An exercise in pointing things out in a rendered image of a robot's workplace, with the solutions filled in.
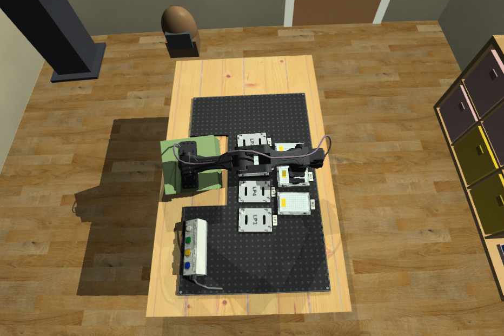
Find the white operator button panel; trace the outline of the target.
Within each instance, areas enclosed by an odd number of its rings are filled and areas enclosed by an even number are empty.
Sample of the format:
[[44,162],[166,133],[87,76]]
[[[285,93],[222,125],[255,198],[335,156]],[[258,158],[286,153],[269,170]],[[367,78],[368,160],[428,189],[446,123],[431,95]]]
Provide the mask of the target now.
[[207,289],[222,289],[199,284],[197,275],[207,274],[207,222],[193,219],[185,222],[183,275],[191,276],[197,285]]

